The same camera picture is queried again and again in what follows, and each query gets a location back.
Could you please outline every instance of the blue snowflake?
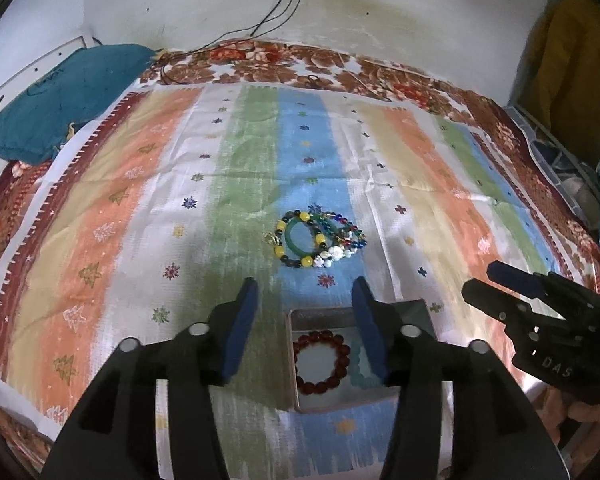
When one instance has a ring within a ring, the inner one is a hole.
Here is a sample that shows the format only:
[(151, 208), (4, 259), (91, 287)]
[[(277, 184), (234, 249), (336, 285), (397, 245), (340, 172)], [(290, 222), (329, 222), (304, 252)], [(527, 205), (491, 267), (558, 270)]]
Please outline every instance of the blue snowflake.
[(192, 209), (194, 208), (196, 205), (198, 204), (197, 200), (193, 200), (193, 197), (190, 196), (189, 198), (186, 198), (182, 201), (182, 206), (186, 207), (187, 209)]

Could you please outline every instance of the teal fabric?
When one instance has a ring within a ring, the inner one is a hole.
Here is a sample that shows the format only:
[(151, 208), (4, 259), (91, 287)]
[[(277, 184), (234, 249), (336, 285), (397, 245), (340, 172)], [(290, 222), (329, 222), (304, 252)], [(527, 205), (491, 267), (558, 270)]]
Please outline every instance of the teal fabric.
[(0, 158), (28, 164), (54, 158), (69, 124), (103, 113), (153, 54), (138, 44), (76, 50), (0, 111)]

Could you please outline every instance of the green snowflake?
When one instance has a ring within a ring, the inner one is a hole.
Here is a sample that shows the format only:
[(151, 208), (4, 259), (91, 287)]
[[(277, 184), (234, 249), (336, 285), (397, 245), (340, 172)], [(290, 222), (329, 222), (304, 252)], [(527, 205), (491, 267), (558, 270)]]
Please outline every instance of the green snowflake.
[(154, 308), (154, 315), (151, 319), (158, 324), (168, 323), (169, 314), (170, 312), (164, 306), (160, 308)]

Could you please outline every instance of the black cable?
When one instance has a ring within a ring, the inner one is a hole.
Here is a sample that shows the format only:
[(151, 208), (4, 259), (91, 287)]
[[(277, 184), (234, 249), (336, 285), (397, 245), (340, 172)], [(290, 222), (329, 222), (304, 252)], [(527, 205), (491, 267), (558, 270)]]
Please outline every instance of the black cable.
[(255, 35), (255, 33), (258, 31), (258, 29), (266, 22), (267, 18), (275, 12), (275, 10), (278, 8), (278, 6), (280, 5), (281, 2), (282, 2), (282, 0), (277, 0), (276, 4), (273, 6), (273, 8), (267, 13), (267, 15), (261, 20), (261, 22), (258, 23), (256, 25), (256, 27), (251, 31), (251, 34), (249, 35), (250, 38), (252, 38)]
[[(292, 2), (293, 2), (293, 0), (290, 0), (290, 1), (289, 1), (289, 3), (287, 4), (287, 6), (285, 7), (285, 10), (283, 10), (283, 11), (282, 11), (282, 12), (281, 12), (281, 13), (280, 13), (278, 16), (275, 16), (274, 18), (270, 18), (268, 21), (272, 21), (272, 20), (274, 20), (275, 18), (278, 18), (278, 17), (280, 17), (282, 14), (284, 14), (284, 12), (285, 12), (285, 11), (286, 11), (286, 10), (289, 8), (289, 6), (291, 5), (291, 3), (292, 3)], [(294, 9), (291, 11), (291, 14), (290, 14), (290, 15), (289, 15), (289, 16), (288, 16), (288, 17), (287, 17), (287, 18), (286, 18), (286, 19), (285, 19), (285, 20), (284, 20), (282, 23), (280, 23), (280, 24), (276, 25), (276, 26), (275, 26), (275, 27), (273, 27), (273, 28), (270, 28), (269, 30), (266, 30), (265, 32), (261, 32), (261, 33), (260, 33), (260, 34), (258, 34), (257, 36), (253, 36), (252, 38), (249, 38), (249, 39), (250, 39), (250, 40), (255, 40), (256, 38), (261, 38), (261, 37), (262, 37), (262, 36), (264, 36), (265, 34), (269, 34), (270, 32), (273, 32), (274, 30), (277, 30), (278, 28), (282, 27), (282, 26), (283, 26), (283, 25), (284, 25), (286, 22), (288, 22), (288, 21), (289, 21), (289, 20), (290, 20), (290, 19), (293, 17), (293, 15), (296, 13), (296, 10), (298, 10), (298, 7), (300, 6), (300, 2), (302, 2), (302, 0), (298, 0), (298, 1), (296, 2), (296, 6), (295, 6), (295, 7), (294, 7)], [(225, 47), (228, 47), (228, 46), (234, 45), (234, 44), (236, 44), (236, 43), (240, 43), (241, 41), (245, 41), (245, 40), (241, 38), (240, 40), (235, 40), (235, 41), (233, 41), (233, 42), (231, 42), (231, 43), (227, 43), (227, 44), (223, 45), (222, 47), (223, 47), (223, 48), (225, 48)], [(182, 53), (178, 54), (178, 57), (187, 57), (187, 56), (190, 56), (191, 54), (200, 54), (200, 53), (202, 53), (202, 52), (208, 52), (208, 51), (210, 51), (210, 50), (213, 50), (212, 48), (207, 48), (207, 47), (208, 47), (210, 44), (211, 44), (211, 43), (209, 43), (209, 44), (207, 44), (207, 45), (205, 45), (205, 46), (203, 46), (203, 47), (199, 48), (198, 50), (191, 50), (191, 51), (189, 51), (189, 52), (182, 52)], [(171, 83), (174, 83), (174, 84), (177, 84), (177, 85), (186, 85), (186, 84), (188, 84), (188, 83), (183, 83), (183, 82), (181, 82), (181, 81), (176, 81), (175, 79), (172, 79), (172, 78), (170, 78), (169, 76), (167, 76), (167, 75), (166, 75), (166, 72), (164, 71), (164, 67), (165, 67), (165, 65), (161, 65), (161, 66), (160, 66), (160, 78), (161, 78), (163, 81), (164, 81), (165, 79), (167, 79), (167, 80), (168, 80), (168, 82), (169, 82), (170, 84), (171, 84)]]

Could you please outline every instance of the green stripe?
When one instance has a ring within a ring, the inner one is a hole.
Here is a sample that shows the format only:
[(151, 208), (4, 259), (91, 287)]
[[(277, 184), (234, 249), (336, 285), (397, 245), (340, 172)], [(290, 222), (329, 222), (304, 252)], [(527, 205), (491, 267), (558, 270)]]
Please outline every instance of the green stripe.
[(262, 241), (277, 218), (277, 92), (251, 87), (240, 94), (218, 155), (209, 195), (214, 204), (206, 218), (210, 253), (200, 292), (202, 314), (208, 316), (216, 304), (231, 301), (247, 276), (260, 287), (261, 303), (240, 370), (228, 386), (212, 390), (232, 478), (242, 477), (243, 464), (250, 478), (286, 475), (285, 465), (274, 463), (280, 450), (272, 449), (265, 435), (266, 426), (278, 424), (275, 410), (288, 409), (284, 392), (289, 391), (280, 285), (272, 279), (279, 263)]
[(467, 175), (474, 182), (480, 181), (482, 184), (480, 189), (485, 196), (490, 196), (494, 200), (491, 201), (491, 209), (496, 213), (500, 221), (506, 227), (513, 238), (513, 241), (520, 248), (529, 269), (532, 272), (546, 272), (546, 265), (542, 257), (538, 253), (536, 246), (529, 238), (525, 227), (520, 222), (520, 217), (516, 213), (516, 208), (512, 206), (504, 195), (500, 187), (489, 176), (489, 173), (477, 160), (472, 153), (471, 146), (466, 137), (455, 124), (445, 121), (442, 118), (437, 118), (438, 129), (445, 139), (445, 142), (455, 147), (454, 153), (464, 166)]

